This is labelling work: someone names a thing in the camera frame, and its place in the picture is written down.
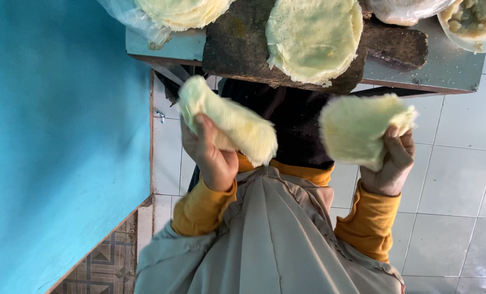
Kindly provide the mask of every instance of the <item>mustard yellow shirt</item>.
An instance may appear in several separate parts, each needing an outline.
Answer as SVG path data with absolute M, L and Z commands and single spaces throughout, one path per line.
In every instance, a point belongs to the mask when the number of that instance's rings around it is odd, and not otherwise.
M 239 172 L 253 170 L 247 158 L 238 153 Z M 331 180 L 333 166 L 328 170 L 313 169 L 282 164 L 272 160 L 270 165 L 281 174 L 301 177 L 318 186 L 327 186 Z M 210 190 L 203 179 L 174 207 L 172 229 L 183 236 L 207 234 L 220 225 L 226 208 L 236 200 L 237 182 L 227 192 Z M 391 228 L 395 220 L 401 195 L 387 197 L 363 190 L 360 180 L 354 195 L 350 214 L 338 217 L 334 230 L 337 237 L 347 242 L 364 255 L 382 262 L 388 262 L 388 251 L 393 240 Z

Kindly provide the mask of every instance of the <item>metal table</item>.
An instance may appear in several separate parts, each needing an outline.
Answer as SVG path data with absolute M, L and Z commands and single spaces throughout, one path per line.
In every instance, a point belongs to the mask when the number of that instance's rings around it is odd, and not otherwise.
M 375 57 L 368 57 L 361 83 L 383 87 L 354 94 L 371 96 L 395 92 L 401 97 L 416 97 L 464 94 L 478 89 L 484 53 L 474 54 L 450 42 L 435 16 L 421 19 L 411 29 L 420 30 L 428 35 L 427 63 L 419 70 L 401 71 L 384 65 Z M 126 51 L 130 56 L 149 63 L 155 70 L 175 82 L 176 78 L 182 81 L 185 78 L 184 73 L 176 67 L 172 69 L 172 64 L 201 66 L 206 40 L 205 29 L 175 32 L 171 37 L 161 50 L 153 50 L 153 44 L 127 29 Z

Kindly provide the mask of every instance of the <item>crepe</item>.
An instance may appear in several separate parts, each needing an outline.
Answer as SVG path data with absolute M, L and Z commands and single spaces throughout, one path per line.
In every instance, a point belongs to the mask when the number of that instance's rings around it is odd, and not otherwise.
M 320 136 L 326 154 L 336 162 L 382 169 L 386 149 L 383 135 L 390 125 L 399 136 L 414 125 L 414 106 L 406 105 L 395 94 L 359 98 L 344 96 L 321 110 Z
M 234 0 L 135 0 L 158 26 L 173 31 L 203 28 L 225 13 Z
M 294 82 L 331 86 L 357 56 L 362 31 L 356 0 L 277 0 L 266 24 L 268 65 Z
M 214 129 L 213 144 L 221 150 L 239 150 L 254 166 L 268 165 L 277 152 L 273 124 L 254 111 L 217 96 L 199 75 L 189 78 L 179 90 L 178 105 L 187 126 L 197 134 L 194 117 L 206 114 Z

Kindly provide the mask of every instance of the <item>person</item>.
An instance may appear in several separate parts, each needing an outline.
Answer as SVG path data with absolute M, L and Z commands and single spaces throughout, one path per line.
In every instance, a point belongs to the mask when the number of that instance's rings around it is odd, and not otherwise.
M 183 147 L 200 179 L 142 250 L 135 293 L 404 293 L 388 251 L 415 156 L 411 130 L 401 137 L 394 126 L 386 131 L 382 170 L 360 167 L 351 212 L 332 230 L 334 163 L 312 136 L 313 119 L 331 96 L 227 83 L 227 97 L 265 118 L 300 113 L 280 124 L 275 119 L 277 157 L 257 168 L 243 154 L 213 145 L 216 126 L 206 115 L 195 118 L 197 136 L 182 123 Z

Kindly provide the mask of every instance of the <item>woman's right hand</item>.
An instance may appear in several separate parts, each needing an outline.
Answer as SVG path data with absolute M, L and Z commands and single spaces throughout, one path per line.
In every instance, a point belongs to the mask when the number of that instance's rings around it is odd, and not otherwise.
M 384 196 L 398 196 L 401 193 L 404 182 L 413 167 L 415 144 L 411 129 L 400 137 L 398 133 L 399 129 L 391 126 L 384 134 L 384 145 L 388 153 L 384 158 L 381 170 L 375 172 L 364 166 L 360 167 L 361 184 L 364 191 Z
M 200 168 L 203 181 L 210 190 L 225 192 L 232 188 L 239 169 L 235 151 L 220 150 L 213 145 L 213 129 L 216 127 L 207 115 L 198 114 L 197 136 L 181 119 L 181 141 L 183 148 Z

